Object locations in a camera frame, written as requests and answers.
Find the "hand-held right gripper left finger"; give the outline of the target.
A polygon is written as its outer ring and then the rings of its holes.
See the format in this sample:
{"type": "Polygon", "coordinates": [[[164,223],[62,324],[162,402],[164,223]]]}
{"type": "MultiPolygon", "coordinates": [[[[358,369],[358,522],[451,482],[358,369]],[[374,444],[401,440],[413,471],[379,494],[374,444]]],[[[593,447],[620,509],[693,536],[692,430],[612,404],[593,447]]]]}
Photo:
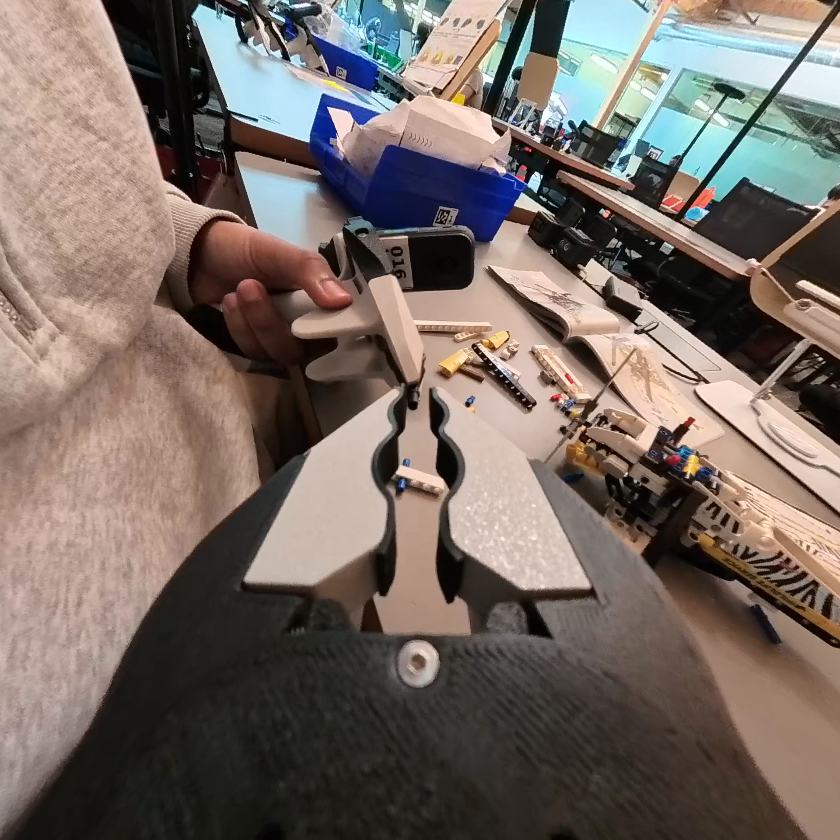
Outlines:
{"type": "Polygon", "coordinates": [[[347,613],[391,590],[389,483],[405,420],[406,388],[395,388],[310,448],[245,573],[247,590],[332,600],[347,613]]]}

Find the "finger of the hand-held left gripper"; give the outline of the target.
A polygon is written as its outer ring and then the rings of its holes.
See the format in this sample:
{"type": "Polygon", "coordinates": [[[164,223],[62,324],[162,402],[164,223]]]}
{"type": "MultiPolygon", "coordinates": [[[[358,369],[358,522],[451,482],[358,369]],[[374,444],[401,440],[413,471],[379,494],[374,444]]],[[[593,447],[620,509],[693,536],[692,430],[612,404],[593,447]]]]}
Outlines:
{"type": "Polygon", "coordinates": [[[397,387],[404,383],[384,341],[339,341],[334,350],[310,361],[305,375],[323,384],[377,380],[397,387]]]}
{"type": "Polygon", "coordinates": [[[402,385],[420,385],[425,373],[424,343],[414,324],[403,290],[384,276],[370,282],[363,299],[342,309],[303,311],[302,298],[290,297],[292,335],[301,341],[384,341],[402,385]]]}

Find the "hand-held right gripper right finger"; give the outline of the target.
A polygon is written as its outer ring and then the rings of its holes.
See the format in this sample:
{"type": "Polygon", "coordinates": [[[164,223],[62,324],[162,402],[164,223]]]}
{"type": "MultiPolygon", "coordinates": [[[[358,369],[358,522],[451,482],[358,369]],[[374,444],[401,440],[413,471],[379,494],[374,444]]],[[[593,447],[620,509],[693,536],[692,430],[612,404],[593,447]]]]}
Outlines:
{"type": "Polygon", "coordinates": [[[486,619],[504,602],[579,600],[594,587],[531,459],[441,387],[428,392],[447,491],[435,570],[447,603],[486,619]]]}

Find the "person's left forearm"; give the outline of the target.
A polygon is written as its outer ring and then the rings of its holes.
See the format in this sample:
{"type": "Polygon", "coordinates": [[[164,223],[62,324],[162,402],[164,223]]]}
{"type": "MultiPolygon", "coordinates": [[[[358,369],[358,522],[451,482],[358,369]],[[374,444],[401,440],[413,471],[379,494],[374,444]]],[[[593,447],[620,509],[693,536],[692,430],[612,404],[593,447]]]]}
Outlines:
{"type": "Polygon", "coordinates": [[[159,288],[162,306],[185,316],[233,288],[253,231],[236,214],[195,203],[173,185],[162,183],[161,189],[143,242],[144,270],[159,288]]]}

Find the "long black lego beam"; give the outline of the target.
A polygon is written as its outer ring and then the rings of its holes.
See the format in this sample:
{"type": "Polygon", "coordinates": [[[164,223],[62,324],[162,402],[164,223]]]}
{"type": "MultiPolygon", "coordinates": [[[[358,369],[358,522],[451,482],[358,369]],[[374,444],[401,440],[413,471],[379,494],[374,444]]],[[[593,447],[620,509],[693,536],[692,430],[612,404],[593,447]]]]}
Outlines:
{"type": "Polygon", "coordinates": [[[513,377],[508,367],[500,361],[492,352],[488,351],[481,343],[472,343],[470,346],[473,354],[487,368],[490,377],[511,395],[513,400],[524,410],[530,412],[536,406],[535,399],[529,392],[524,390],[518,380],[513,377]]]}

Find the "white lego helicopter model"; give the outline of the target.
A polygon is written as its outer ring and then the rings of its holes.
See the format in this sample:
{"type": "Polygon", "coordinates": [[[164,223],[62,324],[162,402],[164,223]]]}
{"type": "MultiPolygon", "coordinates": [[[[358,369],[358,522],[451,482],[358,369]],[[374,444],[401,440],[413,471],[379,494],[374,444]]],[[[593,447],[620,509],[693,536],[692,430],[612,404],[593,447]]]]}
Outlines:
{"type": "Polygon", "coordinates": [[[773,644],[781,638],[768,607],[839,647],[838,526],[686,445],[692,416],[669,428],[600,408],[599,397],[576,403],[579,416],[564,411],[564,402],[556,405],[567,419],[560,441],[566,463],[603,479],[605,520],[640,545],[649,564],[672,552],[740,583],[755,599],[749,609],[773,644]]]}

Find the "white lego beam assembly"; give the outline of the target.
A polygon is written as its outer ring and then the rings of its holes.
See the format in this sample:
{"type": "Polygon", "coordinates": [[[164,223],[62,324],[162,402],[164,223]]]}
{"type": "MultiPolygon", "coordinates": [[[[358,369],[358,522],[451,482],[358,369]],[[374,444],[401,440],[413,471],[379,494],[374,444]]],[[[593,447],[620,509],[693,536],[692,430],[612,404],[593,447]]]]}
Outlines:
{"type": "Polygon", "coordinates": [[[588,403],[592,394],[585,387],[581,379],[576,376],[567,363],[563,362],[558,352],[545,344],[534,344],[531,355],[537,362],[540,371],[547,371],[553,375],[558,392],[573,398],[577,403],[588,403]]]}

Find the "lego instruction booklet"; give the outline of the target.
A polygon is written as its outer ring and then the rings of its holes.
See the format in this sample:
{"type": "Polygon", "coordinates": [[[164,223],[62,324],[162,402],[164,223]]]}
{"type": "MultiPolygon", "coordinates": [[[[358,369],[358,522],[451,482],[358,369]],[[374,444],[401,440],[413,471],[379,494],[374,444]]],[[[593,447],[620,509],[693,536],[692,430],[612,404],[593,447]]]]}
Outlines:
{"type": "Polygon", "coordinates": [[[624,402],[643,419],[673,428],[688,417],[695,422],[684,443],[704,448],[720,439],[722,427],[691,404],[673,385],[653,344],[624,330],[617,316],[554,284],[540,271],[487,266],[486,271],[539,320],[559,334],[562,343],[581,343],[594,354],[624,402]]]}

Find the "person's left hand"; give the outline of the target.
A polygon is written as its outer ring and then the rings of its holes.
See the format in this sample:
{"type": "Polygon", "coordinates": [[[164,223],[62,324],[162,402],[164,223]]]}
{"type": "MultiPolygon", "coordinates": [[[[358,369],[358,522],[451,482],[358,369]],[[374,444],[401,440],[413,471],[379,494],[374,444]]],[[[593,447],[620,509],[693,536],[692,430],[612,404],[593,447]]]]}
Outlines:
{"type": "Polygon", "coordinates": [[[220,308],[245,357],[284,367],[298,364],[302,350],[273,295],[304,291],[325,310],[352,301],[319,254],[222,218],[205,224],[193,240],[187,288],[196,305],[220,308]]]}

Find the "crumpled white paper bag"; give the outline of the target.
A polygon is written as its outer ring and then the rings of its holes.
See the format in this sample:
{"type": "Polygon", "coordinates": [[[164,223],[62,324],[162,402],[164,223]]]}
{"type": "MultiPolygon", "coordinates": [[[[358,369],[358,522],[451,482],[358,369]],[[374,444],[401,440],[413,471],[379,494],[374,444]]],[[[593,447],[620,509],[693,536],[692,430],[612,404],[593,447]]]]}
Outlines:
{"type": "Polygon", "coordinates": [[[402,101],[366,123],[346,108],[328,107],[327,112],[337,130],[339,156],[365,177],[373,175],[391,147],[474,171],[507,171],[509,132],[498,134],[489,115],[462,104],[420,97],[402,101]]]}

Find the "small blue plastic bin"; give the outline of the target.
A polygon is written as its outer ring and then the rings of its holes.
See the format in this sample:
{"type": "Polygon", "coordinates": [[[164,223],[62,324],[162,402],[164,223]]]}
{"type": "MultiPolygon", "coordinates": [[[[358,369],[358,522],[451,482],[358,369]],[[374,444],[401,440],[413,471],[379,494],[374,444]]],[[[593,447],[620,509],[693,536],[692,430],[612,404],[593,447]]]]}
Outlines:
{"type": "Polygon", "coordinates": [[[312,37],[331,76],[366,91],[372,91],[378,77],[379,66],[364,52],[353,52],[318,35],[312,37]]]}

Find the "wooden easel poster board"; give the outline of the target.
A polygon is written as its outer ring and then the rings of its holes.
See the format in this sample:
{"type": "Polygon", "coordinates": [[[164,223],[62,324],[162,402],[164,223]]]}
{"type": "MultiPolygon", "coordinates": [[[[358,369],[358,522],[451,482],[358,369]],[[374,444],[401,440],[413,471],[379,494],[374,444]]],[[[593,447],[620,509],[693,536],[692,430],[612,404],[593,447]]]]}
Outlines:
{"type": "Polygon", "coordinates": [[[402,72],[414,96],[451,101],[501,34],[503,1],[454,1],[445,9],[419,54],[402,72]]]}

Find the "small black charger box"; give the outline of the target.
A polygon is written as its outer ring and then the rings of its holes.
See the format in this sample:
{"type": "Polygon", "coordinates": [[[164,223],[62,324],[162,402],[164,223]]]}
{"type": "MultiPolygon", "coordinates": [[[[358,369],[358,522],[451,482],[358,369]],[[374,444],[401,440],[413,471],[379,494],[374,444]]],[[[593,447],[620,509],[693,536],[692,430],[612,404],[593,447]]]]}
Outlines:
{"type": "Polygon", "coordinates": [[[602,288],[602,299],[609,309],[630,322],[635,322],[644,310],[644,301],[639,291],[613,274],[607,276],[602,288]]]}

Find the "white desk stand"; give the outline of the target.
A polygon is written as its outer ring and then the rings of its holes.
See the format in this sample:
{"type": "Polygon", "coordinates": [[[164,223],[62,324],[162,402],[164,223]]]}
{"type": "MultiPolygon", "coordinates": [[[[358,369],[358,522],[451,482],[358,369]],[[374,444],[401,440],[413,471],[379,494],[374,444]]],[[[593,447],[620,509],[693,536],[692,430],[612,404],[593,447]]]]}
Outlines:
{"type": "Polygon", "coordinates": [[[749,262],[752,304],[800,336],[793,351],[755,392],[734,381],[695,389],[707,407],[835,512],[838,454],[791,424],[774,407],[771,392],[808,350],[838,360],[838,214],[834,201],[761,261],[749,262]]]}

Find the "black tripod pole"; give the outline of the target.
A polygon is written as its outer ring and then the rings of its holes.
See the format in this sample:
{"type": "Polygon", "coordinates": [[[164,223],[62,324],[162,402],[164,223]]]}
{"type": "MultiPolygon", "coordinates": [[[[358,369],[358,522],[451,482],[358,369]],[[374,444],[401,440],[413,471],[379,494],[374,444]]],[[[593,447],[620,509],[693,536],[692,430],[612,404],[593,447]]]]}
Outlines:
{"type": "Polygon", "coordinates": [[[826,15],[823,21],[815,28],[812,35],[806,40],[802,48],[798,51],[798,53],[794,56],[791,60],[791,63],[787,68],[782,72],[779,79],[773,84],[772,88],[769,89],[767,95],[761,100],[759,105],[755,108],[752,114],[745,120],[744,124],[741,126],[741,129],[734,135],[733,139],[730,141],[728,146],[725,150],[721,153],[715,163],[711,166],[708,173],[701,179],[699,185],[695,188],[692,194],[685,200],[684,205],[680,208],[677,215],[675,216],[675,220],[681,221],[692,205],[697,201],[698,197],[703,193],[703,191],[708,187],[708,185],[713,181],[717,173],[719,173],[720,169],[725,165],[735,150],[739,147],[740,143],[747,137],[750,130],[760,121],[762,116],[766,113],[767,109],[770,107],[771,103],[783,88],[786,86],[788,81],[790,81],[795,74],[795,72],[799,69],[803,62],[805,62],[806,58],[812,53],[813,49],[816,47],[820,39],[824,36],[827,30],[834,24],[835,20],[839,15],[839,2],[838,1],[825,1],[822,2],[824,6],[827,8],[826,15]]]}

